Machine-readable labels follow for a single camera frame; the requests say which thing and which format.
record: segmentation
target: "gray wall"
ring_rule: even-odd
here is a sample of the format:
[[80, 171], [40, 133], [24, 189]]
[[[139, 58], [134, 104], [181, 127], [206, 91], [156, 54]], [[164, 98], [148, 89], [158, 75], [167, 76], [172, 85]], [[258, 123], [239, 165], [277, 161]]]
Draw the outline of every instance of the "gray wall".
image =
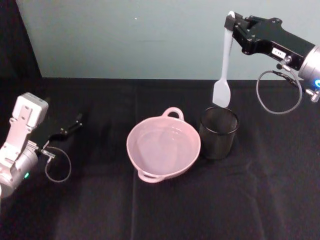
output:
[[[43, 77], [218, 79], [229, 11], [320, 44], [317, 0], [17, 0]], [[229, 79], [276, 62], [234, 42]]]

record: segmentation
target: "pink bowl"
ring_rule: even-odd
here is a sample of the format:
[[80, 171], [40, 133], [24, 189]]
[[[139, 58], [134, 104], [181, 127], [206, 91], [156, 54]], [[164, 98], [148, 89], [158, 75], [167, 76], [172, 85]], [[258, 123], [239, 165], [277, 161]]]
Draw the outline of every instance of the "pink bowl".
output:
[[[179, 118], [168, 116], [177, 113]], [[158, 183], [183, 174], [197, 160], [201, 148], [198, 132], [184, 121], [177, 107], [137, 124], [129, 133], [126, 149], [141, 180]]]

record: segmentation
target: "spatula head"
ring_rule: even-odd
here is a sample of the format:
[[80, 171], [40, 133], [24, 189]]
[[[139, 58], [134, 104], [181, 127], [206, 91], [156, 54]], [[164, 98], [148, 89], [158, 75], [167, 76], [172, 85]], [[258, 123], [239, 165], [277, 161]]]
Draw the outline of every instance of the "spatula head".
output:
[[212, 103], [221, 108], [228, 107], [230, 103], [231, 92], [227, 80], [220, 79], [213, 86]]

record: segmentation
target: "black cloth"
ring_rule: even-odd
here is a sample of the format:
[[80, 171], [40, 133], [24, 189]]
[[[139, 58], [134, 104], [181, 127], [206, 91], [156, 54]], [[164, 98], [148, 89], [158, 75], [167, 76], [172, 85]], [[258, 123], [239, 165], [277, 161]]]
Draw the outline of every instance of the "black cloth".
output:
[[40, 77], [16, 1], [0, 0], [0, 79]]
[[[199, 128], [211, 106], [213, 81], [44, 79], [8, 81], [1, 88], [0, 139], [19, 94], [50, 97], [45, 125], [84, 114], [84, 127], [56, 143], [72, 161], [62, 184], [46, 179], [45, 159], [14, 194], [2, 200], [1, 239], [48, 240], [318, 240], [320, 238], [320, 107], [309, 97], [287, 115], [259, 104], [256, 81], [229, 81], [239, 118], [226, 159], [203, 157], [183, 175], [141, 181], [126, 151], [140, 121], [178, 107]], [[261, 82], [273, 110], [298, 91], [285, 81]]]

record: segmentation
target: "blue led light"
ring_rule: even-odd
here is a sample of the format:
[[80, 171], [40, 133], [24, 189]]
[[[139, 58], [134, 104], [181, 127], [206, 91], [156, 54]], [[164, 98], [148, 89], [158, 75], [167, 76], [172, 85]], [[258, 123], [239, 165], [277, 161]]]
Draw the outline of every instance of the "blue led light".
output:
[[318, 88], [320, 88], [320, 79], [315, 80], [315, 81], [314, 81], [314, 84], [315, 84]]

